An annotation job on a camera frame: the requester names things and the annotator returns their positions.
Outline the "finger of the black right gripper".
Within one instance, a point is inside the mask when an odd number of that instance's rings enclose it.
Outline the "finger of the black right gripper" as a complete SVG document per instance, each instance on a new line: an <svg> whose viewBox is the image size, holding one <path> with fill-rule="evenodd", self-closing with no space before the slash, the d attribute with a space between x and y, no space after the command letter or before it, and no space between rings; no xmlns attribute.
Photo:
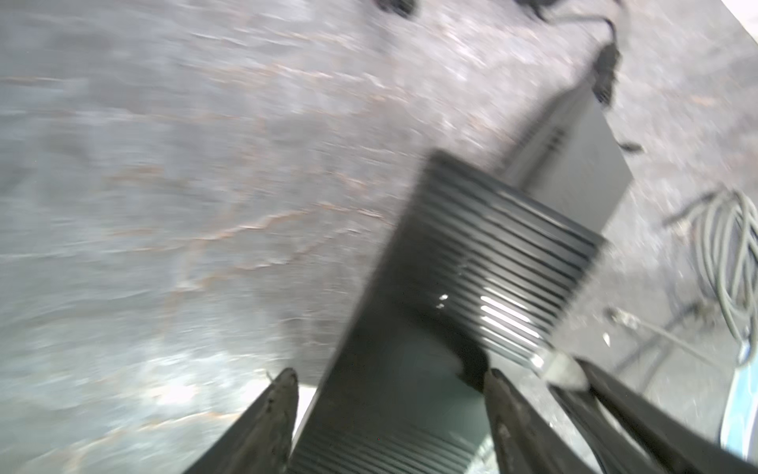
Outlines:
<svg viewBox="0 0 758 474"><path fill-rule="evenodd" d="M550 384L551 394L592 450L604 473L666 473L600 402L590 386Z"/></svg>
<svg viewBox="0 0 758 474"><path fill-rule="evenodd" d="M670 473L755 473L757 467L676 422L598 365L579 359L600 402L638 444Z"/></svg>

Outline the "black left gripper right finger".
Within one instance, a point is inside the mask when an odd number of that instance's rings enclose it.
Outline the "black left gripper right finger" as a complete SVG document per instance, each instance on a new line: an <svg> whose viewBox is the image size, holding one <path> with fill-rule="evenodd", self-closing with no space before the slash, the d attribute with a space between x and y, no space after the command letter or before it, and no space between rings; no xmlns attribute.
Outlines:
<svg viewBox="0 0 758 474"><path fill-rule="evenodd" d="M484 397L501 473L593 473L498 369L486 373Z"/></svg>

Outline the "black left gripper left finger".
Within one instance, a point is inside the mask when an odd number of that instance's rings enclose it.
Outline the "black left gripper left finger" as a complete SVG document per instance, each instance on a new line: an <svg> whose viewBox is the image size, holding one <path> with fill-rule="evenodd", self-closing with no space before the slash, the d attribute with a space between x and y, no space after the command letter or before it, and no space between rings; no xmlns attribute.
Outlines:
<svg viewBox="0 0 758 474"><path fill-rule="evenodd" d="M286 472L298 402L296 371L284 369L185 474Z"/></svg>

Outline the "slim ribbed black switch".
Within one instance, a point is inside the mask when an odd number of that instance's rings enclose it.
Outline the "slim ribbed black switch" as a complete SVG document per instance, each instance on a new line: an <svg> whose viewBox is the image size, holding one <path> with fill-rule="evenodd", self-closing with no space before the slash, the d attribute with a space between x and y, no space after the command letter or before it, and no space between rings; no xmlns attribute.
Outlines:
<svg viewBox="0 0 758 474"><path fill-rule="evenodd" d="M298 431L292 473L464 473L492 357L533 367L604 238L430 155Z"/></svg>

